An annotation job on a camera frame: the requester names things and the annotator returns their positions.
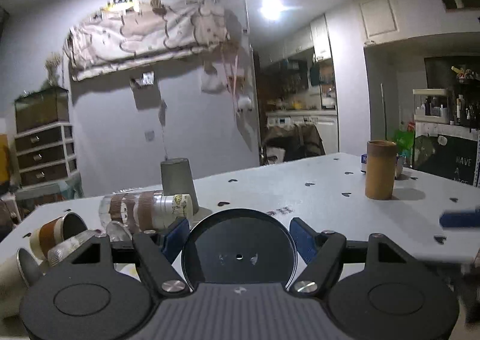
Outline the glass fish tank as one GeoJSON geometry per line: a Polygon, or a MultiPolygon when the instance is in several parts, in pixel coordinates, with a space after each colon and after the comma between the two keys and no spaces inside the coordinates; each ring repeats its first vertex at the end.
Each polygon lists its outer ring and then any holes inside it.
{"type": "Polygon", "coordinates": [[[19,96],[15,102],[16,132],[23,133],[55,122],[70,122],[68,90],[53,86],[19,96]]]}

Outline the clear glass lying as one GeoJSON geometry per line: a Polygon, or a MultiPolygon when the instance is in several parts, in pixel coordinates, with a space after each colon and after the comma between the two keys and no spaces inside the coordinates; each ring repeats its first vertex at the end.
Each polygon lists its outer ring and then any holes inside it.
{"type": "Polygon", "coordinates": [[[132,235],[128,228],[118,221],[111,221],[105,226],[105,231],[110,241],[115,242],[130,242],[132,235]]]}

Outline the black round disc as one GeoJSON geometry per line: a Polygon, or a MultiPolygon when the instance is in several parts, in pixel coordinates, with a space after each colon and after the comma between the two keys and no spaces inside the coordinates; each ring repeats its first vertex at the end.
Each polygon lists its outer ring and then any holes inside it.
{"type": "Polygon", "coordinates": [[[252,209],[214,213],[190,232],[181,252],[189,286],[201,283],[279,283],[288,286],[297,269],[297,251],[287,228],[252,209]]]}

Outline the white shelf rack with bottles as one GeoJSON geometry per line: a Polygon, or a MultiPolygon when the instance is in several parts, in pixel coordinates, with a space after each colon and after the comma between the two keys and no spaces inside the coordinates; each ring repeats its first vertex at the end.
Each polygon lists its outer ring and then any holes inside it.
{"type": "Polygon", "coordinates": [[[448,124],[450,122],[450,96],[447,89],[413,89],[412,95],[414,101],[414,121],[438,124],[448,124]]]}

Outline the brown white paper cup lying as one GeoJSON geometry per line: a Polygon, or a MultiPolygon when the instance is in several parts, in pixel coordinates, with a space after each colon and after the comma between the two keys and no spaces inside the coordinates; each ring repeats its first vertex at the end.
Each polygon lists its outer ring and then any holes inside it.
{"type": "Polygon", "coordinates": [[[30,249],[38,260],[45,261],[51,248],[85,230],[87,225],[79,215],[66,213],[34,230],[29,237],[30,249]]]}

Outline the clear striped jar lying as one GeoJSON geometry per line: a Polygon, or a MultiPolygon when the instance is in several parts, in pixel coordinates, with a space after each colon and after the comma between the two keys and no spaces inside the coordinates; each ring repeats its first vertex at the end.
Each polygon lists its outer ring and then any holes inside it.
{"type": "Polygon", "coordinates": [[[194,207],[189,194],[165,195],[162,190],[125,191],[102,198],[98,215],[103,227],[120,222],[131,234],[164,230],[177,218],[191,219],[194,207]]]}

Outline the tall brown bamboo cup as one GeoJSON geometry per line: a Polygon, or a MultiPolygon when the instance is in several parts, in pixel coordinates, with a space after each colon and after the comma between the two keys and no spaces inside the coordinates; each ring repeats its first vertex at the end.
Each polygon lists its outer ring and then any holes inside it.
{"type": "Polygon", "coordinates": [[[365,195],[369,199],[389,200],[392,197],[397,146],[387,140],[367,143],[365,195]]]}

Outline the patterned cloth wall hanging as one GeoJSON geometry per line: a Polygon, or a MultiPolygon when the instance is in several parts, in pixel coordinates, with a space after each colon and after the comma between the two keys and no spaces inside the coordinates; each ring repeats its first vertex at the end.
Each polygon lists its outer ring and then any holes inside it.
{"type": "Polygon", "coordinates": [[[213,52],[230,41],[224,7],[212,0],[135,1],[100,9],[64,43],[73,81],[213,52]]]}

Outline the dried flowers vase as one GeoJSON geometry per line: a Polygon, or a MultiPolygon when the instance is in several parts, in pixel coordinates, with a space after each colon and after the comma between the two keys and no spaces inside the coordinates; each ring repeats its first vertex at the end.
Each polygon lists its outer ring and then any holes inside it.
{"type": "Polygon", "coordinates": [[[47,78],[44,82],[45,88],[55,87],[59,85],[58,69],[62,63],[62,56],[58,52],[52,52],[45,61],[47,78]]]}

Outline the white drawer cabinet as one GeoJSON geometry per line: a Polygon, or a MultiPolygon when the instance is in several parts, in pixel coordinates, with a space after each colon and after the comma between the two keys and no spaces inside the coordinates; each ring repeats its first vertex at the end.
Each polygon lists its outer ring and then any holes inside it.
{"type": "Polygon", "coordinates": [[[78,173],[73,125],[66,121],[15,136],[16,159],[23,187],[39,186],[78,173]]]}

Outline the grey upside-down cup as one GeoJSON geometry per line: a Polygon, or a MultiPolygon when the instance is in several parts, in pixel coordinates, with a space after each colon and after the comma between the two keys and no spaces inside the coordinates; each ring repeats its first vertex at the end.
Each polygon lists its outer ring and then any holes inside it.
{"type": "Polygon", "coordinates": [[[173,158],[160,163],[163,193],[166,195],[188,194],[191,197],[193,215],[199,211],[190,162],[187,158],[173,158]]]}

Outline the green plastic bag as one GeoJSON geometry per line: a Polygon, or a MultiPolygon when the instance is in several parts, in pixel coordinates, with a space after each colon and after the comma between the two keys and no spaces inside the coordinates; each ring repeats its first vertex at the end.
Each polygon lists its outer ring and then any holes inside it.
{"type": "Polygon", "coordinates": [[[414,145],[415,132],[411,130],[396,130],[392,141],[397,145],[400,156],[410,157],[414,145]]]}

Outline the black chalkboard sign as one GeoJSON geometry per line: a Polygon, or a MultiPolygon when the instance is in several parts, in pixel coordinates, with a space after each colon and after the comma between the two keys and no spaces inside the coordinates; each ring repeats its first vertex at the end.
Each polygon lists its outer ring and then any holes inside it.
{"type": "Polygon", "coordinates": [[[414,139],[415,170],[474,186],[478,141],[450,135],[420,135],[414,139]]]}

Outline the clear plastic cup lying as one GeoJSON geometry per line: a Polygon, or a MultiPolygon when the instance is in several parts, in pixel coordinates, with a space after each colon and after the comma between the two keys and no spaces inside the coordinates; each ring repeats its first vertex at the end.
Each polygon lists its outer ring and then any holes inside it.
{"type": "Polygon", "coordinates": [[[98,230],[85,230],[78,235],[62,241],[55,247],[52,247],[47,253],[47,261],[49,267],[54,267],[55,265],[59,264],[69,255],[71,255],[76,249],[78,249],[81,245],[86,243],[90,238],[96,237],[98,235],[100,235],[100,232],[98,230]]]}

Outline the chair with draped cloth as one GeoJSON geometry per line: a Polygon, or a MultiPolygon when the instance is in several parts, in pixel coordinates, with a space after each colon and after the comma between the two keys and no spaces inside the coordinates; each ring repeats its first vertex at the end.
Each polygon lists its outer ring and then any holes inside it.
{"type": "Polygon", "coordinates": [[[320,134],[311,124],[268,128],[262,141],[262,151],[265,165],[326,154],[320,134]]]}

